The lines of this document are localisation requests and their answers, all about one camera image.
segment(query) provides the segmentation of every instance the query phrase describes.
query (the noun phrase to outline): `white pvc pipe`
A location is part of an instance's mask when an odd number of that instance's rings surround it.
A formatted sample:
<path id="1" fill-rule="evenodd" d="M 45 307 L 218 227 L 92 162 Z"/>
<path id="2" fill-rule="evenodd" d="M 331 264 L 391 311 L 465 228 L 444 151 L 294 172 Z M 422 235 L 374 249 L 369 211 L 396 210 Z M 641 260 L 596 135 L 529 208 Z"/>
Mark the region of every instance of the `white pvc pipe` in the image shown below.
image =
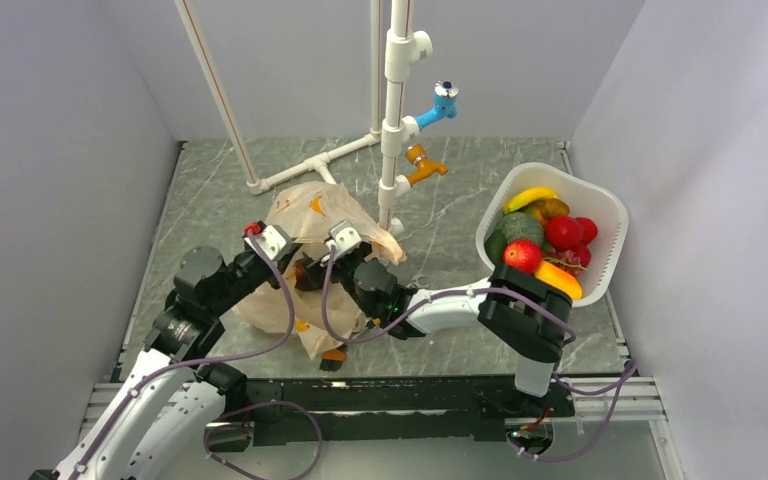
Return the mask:
<path id="1" fill-rule="evenodd" d="M 281 182 L 285 182 L 293 177 L 311 171 L 319 173 L 326 183 L 336 184 L 337 182 L 334 180 L 334 176 L 328 171 L 328 164 L 331 163 L 332 160 L 340 158 L 343 155 L 348 155 L 361 148 L 375 145 L 378 143 L 378 140 L 378 136 L 368 133 L 354 142 L 349 142 L 328 152 L 318 153 L 298 165 L 294 165 L 283 172 L 278 172 L 269 178 L 263 179 L 264 189 L 272 188 Z"/>
<path id="2" fill-rule="evenodd" d="M 216 107 L 219 109 L 219 113 L 222 116 L 225 130 L 228 132 L 228 136 L 231 137 L 231 143 L 234 145 L 234 150 L 237 152 L 237 159 L 240 161 L 240 164 L 243 166 L 243 170 L 246 173 L 246 183 L 254 193 L 261 193 L 266 189 L 259 185 L 260 180 L 258 179 L 257 173 L 254 171 L 251 160 L 249 160 L 249 154 L 246 150 L 245 143 L 243 143 L 243 137 L 240 133 L 239 126 L 237 126 L 237 120 L 231 110 L 228 95 L 225 93 L 225 89 L 222 86 L 222 80 L 219 78 L 219 72 L 217 72 L 213 57 L 210 55 L 210 50 L 207 48 L 207 42 L 203 40 L 205 36 L 199 25 L 195 10 L 188 0 L 175 0 L 175 5 L 178 7 L 178 14 L 181 16 L 181 21 L 184 22 L 187 36 L 190 38 L 190 44 L 193 46 L 196 57 L 198 57 L 201 71 L 204 74 L 204 78 L 207 80 L 210 92 L 213 94 L 213 100 L 216 102 Z"/>
<path id="3" fill-rule="evenodd" d="M 381 0 L 369 0 L 369 132 L 381 133 Z"/>
<path id="4" fill-rule="evenodd" d="M 390 29 L 403 38 L 410 38 L 413 24 L 413 2 L 411 0 L 393 0 L 390 5 Z"/>
<path id="5" fill-rule="evenodd" d="M 413 19 L 413 2 L 411 0 L 393 0 L 390 6 L 390 30 L 388 32 L 388 48 L 392 45 L 389 42 L 390 36 L 396 40 L 409 39 L 413 33 L 411 23 Z M 404 55 L 406 50 L 394 50 L 393 54 L 398 57 L 392 58 L 396 65 L 403 65 L 403 68 L 409 68 L 410 58 Z M 402 130 L 402 110 L 404 108 L 404 82 L 393 82 L 387 79 L 387 99 L 384 107 L 384 127 L 381 131 L 381 145 L 384 160 L 381 168 L 381 180 L 378 186 L 378 225 L 381 228 L 389 229 L 393 220 L 392 205 L 395 203 L 396 192 L 396 156 L 393 155 L 397 148 L 395 143 L 401 146 Z"/>
<path id="6" fill-rule="evenodd" d="M 328 171 L 328 165 L 322 164 L 316 166 L 316 172 L 322 176 L 322 181 L 330 183 L 331 185 L 337 185 L 337 181 L 334 180 L 334 176 Z"/>

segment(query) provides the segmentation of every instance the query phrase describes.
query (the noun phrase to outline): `blue faucet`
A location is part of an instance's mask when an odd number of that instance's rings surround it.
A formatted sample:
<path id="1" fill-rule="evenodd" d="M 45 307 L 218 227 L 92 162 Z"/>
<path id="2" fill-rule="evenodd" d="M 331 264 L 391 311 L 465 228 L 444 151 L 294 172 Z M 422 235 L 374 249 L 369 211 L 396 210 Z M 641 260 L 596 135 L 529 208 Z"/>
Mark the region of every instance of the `blue faucet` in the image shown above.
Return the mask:
<path id="1" fill-rule="evenodd" d="M 455 100 L 458 98 L 458 86 L 454 82 L 441 80 L 434 85 L 434 106 L 431 110 L 416 117 L 419 131 L 439 122 L 444 118 L 455 118 L 458 115 L 458 107 Z"/>

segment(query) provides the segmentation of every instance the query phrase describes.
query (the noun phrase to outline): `green avocado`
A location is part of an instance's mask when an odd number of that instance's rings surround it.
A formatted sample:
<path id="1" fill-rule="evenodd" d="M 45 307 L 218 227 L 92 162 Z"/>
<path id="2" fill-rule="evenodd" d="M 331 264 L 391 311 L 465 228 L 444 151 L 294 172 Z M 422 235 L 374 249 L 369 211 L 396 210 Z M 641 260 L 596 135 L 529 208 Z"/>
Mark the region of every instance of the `green avocado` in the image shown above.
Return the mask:
<path id="1" fill-rule="evenodd" d="M 487 253 L 487 258 L 493 262 L 493 265 L 498 267 L 504 263 L 502 261 L 502 254 L 505 253 L 505 247 L 507 246 L 508 242 L 505 240 L 505 234 L 501 230 L 493 230 L 493 233 L 484 241 L 484 251 Z"/>
<path id="2" fill-rule="evenodd" d="M 513 243 L 517 240 L 530 240 L 542 246 L 545 240 L 543 225 L 527 213 L 512 212 L 502 217 L 496 228 L 505 234 L 505 240 Z"/>

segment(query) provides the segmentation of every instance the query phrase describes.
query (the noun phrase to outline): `orange faucet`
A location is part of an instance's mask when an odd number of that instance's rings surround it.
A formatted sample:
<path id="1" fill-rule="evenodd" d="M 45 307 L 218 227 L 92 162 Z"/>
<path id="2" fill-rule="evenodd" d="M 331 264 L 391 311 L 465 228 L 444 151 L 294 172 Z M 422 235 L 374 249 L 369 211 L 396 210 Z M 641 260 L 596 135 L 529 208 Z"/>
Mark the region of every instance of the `orange faucet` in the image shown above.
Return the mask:
<path id="1" fill-rule="evenodd" d="M 429 160 L 428 155 L 425 153 L 425 148 L 418 143 L 416 145 L 411 145 L 410 148 L 408 148 L 408 151 L 405 153 L 405 158 L 408 159 L 411 165 L 416 167 L 415 172 L 410 175 L 405 175 L 405 178 L 408 179 L 408 183 L 411 184 L 411 187 L 418 181 L 430 177 L 435 172 L 440 175 L 445 175 L 446 172 L 449 171 L 449 169 L 442 163 Z"/>

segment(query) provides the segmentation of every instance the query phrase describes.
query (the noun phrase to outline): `white wall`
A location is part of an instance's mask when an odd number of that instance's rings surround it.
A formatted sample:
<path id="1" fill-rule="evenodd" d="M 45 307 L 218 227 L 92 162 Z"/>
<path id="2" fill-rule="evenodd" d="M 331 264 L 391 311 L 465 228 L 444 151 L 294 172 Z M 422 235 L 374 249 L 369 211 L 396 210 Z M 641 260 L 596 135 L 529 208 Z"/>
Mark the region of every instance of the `white wall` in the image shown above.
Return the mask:
<path id="1" fill-rule="evenodd" d="M 573 138 L 691 479 L 768 479 L 768 2 L 648 0 Z"/>
<path id="2" fill-rule="evenodd" d="M 174 161 L 97 2 L 0 2 L 0 479 L 74 447 Z"/>
<path id="3" fill-rule="evenodd" d="M 171 0 L 102 0 L 179 139 L 225 130 Z M 192 0 L 245 136 L 352 136 L 369 129 L 369 3 Z M 389 12 L 390 2 L 384 1 Z M 407 111 L 436 80 L 461 87 L 457 121 L 429 135 L 569 139 L 643 0 L 422 0 Z M 384 30 L 389 26 L 385 13 Z"/>

